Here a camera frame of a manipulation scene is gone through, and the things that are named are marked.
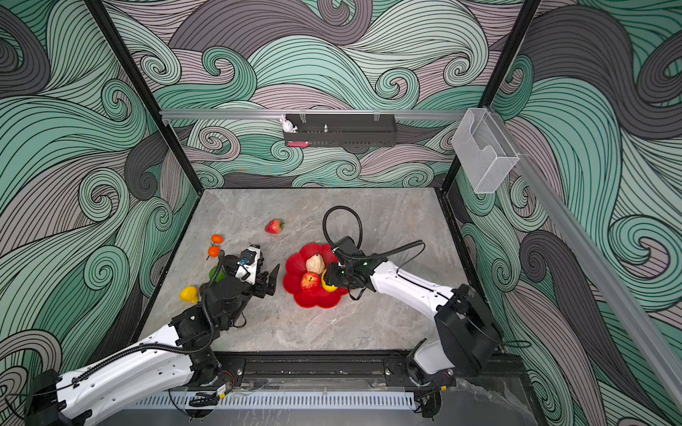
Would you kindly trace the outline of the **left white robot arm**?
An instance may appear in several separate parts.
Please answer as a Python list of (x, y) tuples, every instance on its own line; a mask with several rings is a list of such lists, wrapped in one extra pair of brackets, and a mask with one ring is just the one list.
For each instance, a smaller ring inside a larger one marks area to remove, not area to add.
[(275, 294), (276, 270), (263, 270), (262, 250), (218, 252), (209, 280), (186, 288), (190, 306), (151, 335), (87, 367), (36, 377), (26, 397), (26, 425), (95, 425), (127, 406), (177, 387), (210, 387), (201, 406), (219, 402), (236, 384), (211, 348), (221, 333), (242, 328), (252, 298)]

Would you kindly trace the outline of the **yellow lemon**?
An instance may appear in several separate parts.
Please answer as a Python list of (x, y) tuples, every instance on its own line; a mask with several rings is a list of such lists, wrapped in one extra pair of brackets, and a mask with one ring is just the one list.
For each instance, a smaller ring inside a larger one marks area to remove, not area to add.
[(329, 293), (333, 293), (333, 292), (337, 291), (337, 287), (328, 284), (328, 283), (326, 282), (324, 276), (321, 277), (321, 286), (323, 287), (323, 289), (324, 289), (325, 291), (327, 291), (327, 292), (329, 292)]

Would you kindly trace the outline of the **red apple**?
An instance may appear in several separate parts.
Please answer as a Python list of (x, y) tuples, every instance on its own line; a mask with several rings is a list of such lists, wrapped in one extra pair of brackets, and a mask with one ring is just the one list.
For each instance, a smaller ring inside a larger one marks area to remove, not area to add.
[(304, 273), (300, 285), (303, 291), (316, 291), (321, 287), (321, 276), (318, 273)]

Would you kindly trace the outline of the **pale cream pear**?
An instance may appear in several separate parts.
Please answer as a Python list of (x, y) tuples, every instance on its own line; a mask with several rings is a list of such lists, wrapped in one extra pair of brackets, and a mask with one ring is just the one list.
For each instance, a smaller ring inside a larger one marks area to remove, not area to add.
[(305, 261), (305, 269), (308, 273), (322, 275), (326, 270), (326, 263), (321, 254), (315, 254)]

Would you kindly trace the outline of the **red flower-shaped fruit bowl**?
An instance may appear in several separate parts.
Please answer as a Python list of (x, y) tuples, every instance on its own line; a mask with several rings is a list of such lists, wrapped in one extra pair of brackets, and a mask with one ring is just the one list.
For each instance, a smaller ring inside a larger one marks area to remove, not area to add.
[(286, 273), (283, 278), (283, 287), (287, 293), (293, 295), (295, 303), (302, 308), (320, 307), (323, 309), (331, 309), (337, 306), (342, 297), (347, 295), (346, 290), (337, 290), (329, 293), (320, 287), (316, 291), (303, 291), (301, 289), (301, 278), (305, 269), (305, 261), (315, 254), (321, 254), (326, 263), (326, 269), (329, 263), (336, 262), (337, 258), (332, 253), (330, 245), (310, 243), (305, 245), (300, 251), (296, 252), (286, 261)]

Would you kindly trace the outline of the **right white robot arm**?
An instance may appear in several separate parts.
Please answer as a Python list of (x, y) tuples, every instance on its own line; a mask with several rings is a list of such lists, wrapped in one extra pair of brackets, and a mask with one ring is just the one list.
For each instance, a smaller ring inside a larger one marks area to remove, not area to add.
[(387, 253), (365, 255), (348, 236), (333, 243), (331, 250), (337, 261), (324, 274), (326, 284), (390, 296), (434, 324), (438, 339), (424, 340), (408, 355), (414, 381), (428, 382), (447, 372), (478, 376), (502, 344), (500, 327), (473, 287), (428, 282), (396, 266)]

